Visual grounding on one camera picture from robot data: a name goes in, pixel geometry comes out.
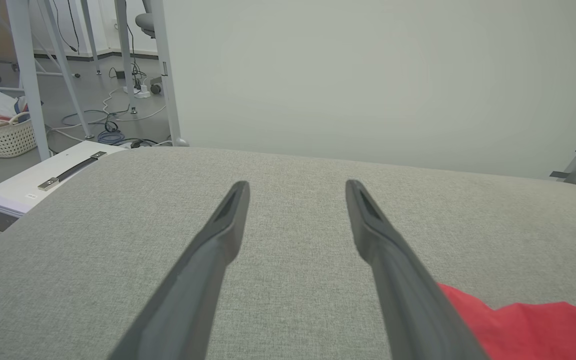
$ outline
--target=woven plastic basket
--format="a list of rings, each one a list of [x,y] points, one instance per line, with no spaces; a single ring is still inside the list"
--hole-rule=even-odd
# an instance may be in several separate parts
[[[37,147],[30,119],[14,123],[16,118],[25,114],[28,112],[21,112],[11,119],[11,124],[0,126],[0,158],[18,157]]]

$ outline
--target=black baseboard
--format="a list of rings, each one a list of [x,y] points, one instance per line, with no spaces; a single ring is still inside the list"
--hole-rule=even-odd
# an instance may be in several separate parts
[[[98,55],[98,59],[105,59],[105,58],[109,58],[109,57],[121,57],[122,53],[121,52],[117,52],[117,51],[113,51],[113,52],[106,52],[105,54],[101,54]],[[37,59],[50,59],[50,57],[48,57],[48,55],[46,54],[35,54],[34,55],[35,58]],[[137,59],[150,59],[150,60],[158,60],[160,57],[158,57],[157,55],[146,55],[146,54],[130,54],[131,58],[137,58]],[[72,60],[74,62],[91,62],[93,61],[92,56],[90,57],[85,57],[85,56],[66,56],[66,59],[68,60]]]

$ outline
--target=white partition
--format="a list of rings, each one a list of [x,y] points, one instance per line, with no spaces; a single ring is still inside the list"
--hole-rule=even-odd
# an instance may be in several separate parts
[[[576,1],[164,9],[190,146],[529,178],[574,157]]]

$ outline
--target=red cloth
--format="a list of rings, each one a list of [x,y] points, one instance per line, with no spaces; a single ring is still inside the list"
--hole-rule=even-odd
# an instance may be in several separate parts
[[[576,360],[576,306],[514,303],[498,310],[439,284],[492,360]]]

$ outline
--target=gray floor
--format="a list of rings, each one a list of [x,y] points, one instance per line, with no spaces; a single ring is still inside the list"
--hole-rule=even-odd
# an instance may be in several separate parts
[[[70,61],[71,70],[74,73],[80,73],[80,78],[75,78],[77,87],[77,96],[82,110],[102,110],[102,101],[108,97],[108,93],[120,84],[116,78],[108,77],[108,71],[114,67],[122,69],[121,57],[111,56],[100,60],[102,75],[96,75],[96,69],[92,63],[82,61]],[[57,68],[49,59],[40,59],[39,63],[47,71],[57,71]],[[156,60],[137,59],[141,71],[148,76],[158,76],[159,64]],[[17,87],[19,82],[18,73],[12,71],[10,64],[0,63],[0,75],[2,87]],[[75,112],[73,103],[66,89],[66,83],[62,77],[38,76],[39,92],[41,101],[43,101],[43,117],[47,125],[57,127],[62,126],[61,119],[64,116]],[[21,93],[8,93],[10,96],[20,96]],[[110,112],[125,110],[128,107],[128,94],[121,89],[112,94],[112,99],[108,101]],[[122,114],[121,119],[137,119],[148,116],[161,109],[164,106],[162,94],[154,95],[149,98],[137,100],[137,111],[135,115]],[[86,118],[88,121],[99,119],[102,114],[99,112],[88,112]],[[71,124],[77,122],[76,117],[67,120]],[[127,138],[152,139],[153,141],[165,141],[170,134],[167,112],[164,110],[158,114],[139,121],[124,121],[119,123],[119,129]],[[103,130],[103,126],[96,125],[91,127],[94,134]],[[83,139],[84,132],[81,127],[66,132],[74,137]],[[62,136],[61,134],[51,133],[48,139],[50,148],[55,151],[62,151],[78,142]],[[11,159],[0,159],[0,182],[28,169],[39,162],[38,151],[32,150],[21,156]]]

